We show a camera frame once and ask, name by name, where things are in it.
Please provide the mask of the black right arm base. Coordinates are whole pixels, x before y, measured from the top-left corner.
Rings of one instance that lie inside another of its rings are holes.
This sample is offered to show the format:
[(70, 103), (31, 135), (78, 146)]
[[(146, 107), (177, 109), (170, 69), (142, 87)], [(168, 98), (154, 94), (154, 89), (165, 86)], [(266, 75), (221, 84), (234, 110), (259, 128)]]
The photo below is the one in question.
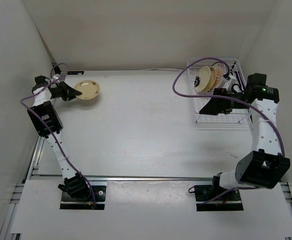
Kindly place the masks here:
[(194, 185), (188, 189), (188, 193), (195, 195), (198, 212), (236, 212), (244, 210), (238, 189)]

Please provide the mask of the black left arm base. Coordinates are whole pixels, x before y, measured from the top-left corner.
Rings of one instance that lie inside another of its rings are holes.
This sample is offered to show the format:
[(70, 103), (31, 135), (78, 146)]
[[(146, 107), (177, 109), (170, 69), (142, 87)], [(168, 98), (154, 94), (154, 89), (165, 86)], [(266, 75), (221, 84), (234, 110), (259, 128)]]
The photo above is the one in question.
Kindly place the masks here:
[(80, 198), (73, 198), (66, 192), (61, 195), (61, 210), (104, 210), (106, 199), (106, 185), (93, 185), (96, 205), (93, 205), (93, 197), (91, 195)]

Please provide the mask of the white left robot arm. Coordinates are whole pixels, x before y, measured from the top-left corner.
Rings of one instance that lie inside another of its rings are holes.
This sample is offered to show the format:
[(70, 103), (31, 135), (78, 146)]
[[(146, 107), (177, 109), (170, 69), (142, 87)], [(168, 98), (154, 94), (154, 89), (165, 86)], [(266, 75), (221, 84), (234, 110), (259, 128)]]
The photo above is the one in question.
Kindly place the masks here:
[(73, 199), (85, 201), (91, 196), (91, 187), (83, 174), (70, 162), (66, 151), (62, 148), (63, 125), (51, 102), (52, 99), (57, 98), (71, 101), (82, 95), (82, 92), (59, 81), (60, 75), (54, 77), (49, 79), (39, 75), (34, 78), (35, 86), (31, 90), (34, 104), (32, 107), (27, 107), (27, 113), (38, 135), (44, 138), (53, 150), (61, 168), (64, 183), (59, 184), (58, 188)]

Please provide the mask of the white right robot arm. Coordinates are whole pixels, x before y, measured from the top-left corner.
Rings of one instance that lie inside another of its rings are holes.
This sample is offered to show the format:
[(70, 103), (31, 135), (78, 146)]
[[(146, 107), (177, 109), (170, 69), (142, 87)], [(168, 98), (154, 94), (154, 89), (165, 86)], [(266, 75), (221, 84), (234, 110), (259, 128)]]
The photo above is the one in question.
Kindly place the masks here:
[(273, 189), (291, 166), (277, 129), (279, 90), (267, 86), (266, 80), (265, 74), (254, 73), (248, 76), (243, 92), (217, 88), (199, 111), (201, 115), (217, 116), (248, 109), (252, 116), (251, 151), (233, 171), (213, 177), (210, 194), (216, 200), (223, 199), (228, 189)]

